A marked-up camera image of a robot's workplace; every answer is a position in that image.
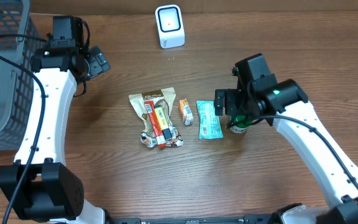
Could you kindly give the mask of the green lid jar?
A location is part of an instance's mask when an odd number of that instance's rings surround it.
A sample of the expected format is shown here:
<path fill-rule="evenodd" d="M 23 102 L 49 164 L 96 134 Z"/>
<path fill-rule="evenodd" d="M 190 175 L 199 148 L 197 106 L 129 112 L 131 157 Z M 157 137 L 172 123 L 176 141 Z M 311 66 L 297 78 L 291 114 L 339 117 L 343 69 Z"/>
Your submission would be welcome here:
<path fill-rule="evenodd" d="M 243 134 L 253 122 L 247 116 L 231 116 L 227 122 L 226 129 L 230 129 L 235 134 Z"/>

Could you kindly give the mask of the teal wet wipes packet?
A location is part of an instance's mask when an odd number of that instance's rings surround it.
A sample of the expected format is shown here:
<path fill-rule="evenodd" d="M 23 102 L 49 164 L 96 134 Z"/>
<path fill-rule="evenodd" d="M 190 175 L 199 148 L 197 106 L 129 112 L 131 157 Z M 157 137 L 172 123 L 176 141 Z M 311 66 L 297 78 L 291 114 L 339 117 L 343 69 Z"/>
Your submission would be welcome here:
<path fill-rule="evenodd" d="M 196 107 L 200 117 L 199 139 L 222 139 L 223 132 L 219 117 L 215 115 L 213 101 L 197 101 Z"/>

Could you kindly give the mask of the orange tissue packet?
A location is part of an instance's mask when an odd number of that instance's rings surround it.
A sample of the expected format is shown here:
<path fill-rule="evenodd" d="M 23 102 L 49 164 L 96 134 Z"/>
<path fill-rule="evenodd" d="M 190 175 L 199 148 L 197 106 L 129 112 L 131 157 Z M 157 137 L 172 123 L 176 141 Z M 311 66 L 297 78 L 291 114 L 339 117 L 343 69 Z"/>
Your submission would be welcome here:
<path fill-rule="evenodd" d="M 183 99 L 179 101 L 179 110 L 184 125 L 191 126 L 194 122 L 194 116 L 187 99 Z"/>

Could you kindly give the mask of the beige brown snack bag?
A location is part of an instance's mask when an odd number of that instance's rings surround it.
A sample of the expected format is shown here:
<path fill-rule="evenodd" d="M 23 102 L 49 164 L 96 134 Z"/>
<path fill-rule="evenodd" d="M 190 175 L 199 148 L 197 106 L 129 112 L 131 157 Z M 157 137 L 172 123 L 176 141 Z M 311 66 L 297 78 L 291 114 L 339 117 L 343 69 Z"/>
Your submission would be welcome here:
<path fill-rule="evenodd" d="M 176 93 L 173 87 L 129 95 L 129 101 L 144 122 L 140 140 L 148 148 L 181 147 L 184 140 L 170 115 Z"/>

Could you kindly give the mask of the red snack stick packet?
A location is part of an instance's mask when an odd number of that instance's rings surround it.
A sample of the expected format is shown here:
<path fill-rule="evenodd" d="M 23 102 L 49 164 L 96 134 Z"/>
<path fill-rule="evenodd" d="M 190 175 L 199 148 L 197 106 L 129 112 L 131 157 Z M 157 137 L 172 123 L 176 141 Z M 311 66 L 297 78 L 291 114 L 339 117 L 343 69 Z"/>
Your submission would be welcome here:
<path fill-rule="evenodd" d="M 159 123 L 157 121 L 157 116 L 156 116 L 155 110 L 154 110 L 154 102 L 153 101 L 145 101 L 144 106 L 145 106 L 146 112 L 150 119 L 150 123 L 152 126 L 152 131 L 154 133 L 155 141 L 158 144 L 159 148 L 163 149 L 166 146 L 166 140 L 162 134 L 162 130 L 161 130 Z"/>

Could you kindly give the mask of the yellow glue stick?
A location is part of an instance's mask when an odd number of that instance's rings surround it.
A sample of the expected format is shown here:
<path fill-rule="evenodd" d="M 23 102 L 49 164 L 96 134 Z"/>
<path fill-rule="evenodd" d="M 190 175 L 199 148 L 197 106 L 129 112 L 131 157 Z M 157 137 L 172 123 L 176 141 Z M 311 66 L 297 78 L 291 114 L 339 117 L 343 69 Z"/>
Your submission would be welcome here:
<path fill-rule="evenodd" d="M 154 108 L 155 115 L 158 120 L 158 124 L 160 126 L 160 129 L 162 131 L 162 134 L 164 138 L 168 141 L 172 139 L 172 134 L 169 129 L 169 123 L 165 117 L 165 113 L 163 111 L 163 108 L 161 106 L 156 106 Z"/>

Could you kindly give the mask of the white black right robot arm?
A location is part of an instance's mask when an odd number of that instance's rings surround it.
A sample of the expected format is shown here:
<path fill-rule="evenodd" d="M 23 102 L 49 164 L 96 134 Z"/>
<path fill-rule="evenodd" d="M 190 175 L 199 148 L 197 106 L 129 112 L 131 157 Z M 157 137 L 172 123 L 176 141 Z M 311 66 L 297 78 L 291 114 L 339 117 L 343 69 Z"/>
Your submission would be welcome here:
<path fill-rule="evenodd" d="M 235 64 L 235 89 L 217 89 L 216 115 L 228 128 L 261 121 L 280 133 L 316 179 L 327 209 L 293 203 L 268 216 L 268 223 L 358 223 L 358 167 L 319 120 L 307 94 L 292 79 L 278 82 L 263 54 Z"/>

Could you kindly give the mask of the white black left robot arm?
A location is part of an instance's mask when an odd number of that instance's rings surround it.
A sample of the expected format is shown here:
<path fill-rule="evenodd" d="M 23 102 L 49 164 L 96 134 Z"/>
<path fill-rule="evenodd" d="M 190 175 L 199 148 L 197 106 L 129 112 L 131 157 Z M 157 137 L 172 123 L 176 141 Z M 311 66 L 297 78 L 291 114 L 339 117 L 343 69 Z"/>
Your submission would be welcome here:
<path fill-rule="evenodd" d="M 27 127 L 10 166 L 0 167 L 8 212 L 43 223 L 111 223 L 107 210 L 85 199 L 82 181 L 65 162 L 68 112 L 78 85 L 107 72 L 99 47 L 90 46 L 86 21 L 55 16 L 53 32 L 25 70 L 35 85 Z"/>

